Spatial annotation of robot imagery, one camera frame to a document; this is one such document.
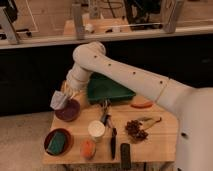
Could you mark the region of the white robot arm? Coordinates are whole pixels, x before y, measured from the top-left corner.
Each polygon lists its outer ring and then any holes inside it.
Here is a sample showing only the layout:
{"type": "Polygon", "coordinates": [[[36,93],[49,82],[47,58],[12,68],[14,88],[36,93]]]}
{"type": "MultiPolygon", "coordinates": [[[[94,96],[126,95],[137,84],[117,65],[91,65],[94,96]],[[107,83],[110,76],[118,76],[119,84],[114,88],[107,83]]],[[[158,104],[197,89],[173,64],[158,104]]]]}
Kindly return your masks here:
{"type": "Polygon", "coordinates": [[[100,42],[78,46],[73,60],[66,76],[71,89],[84,89],[97,72],[154,101],[179,121],[174,169],[213,171],[213,88],[193,88],[112,60],[100,42]]]}

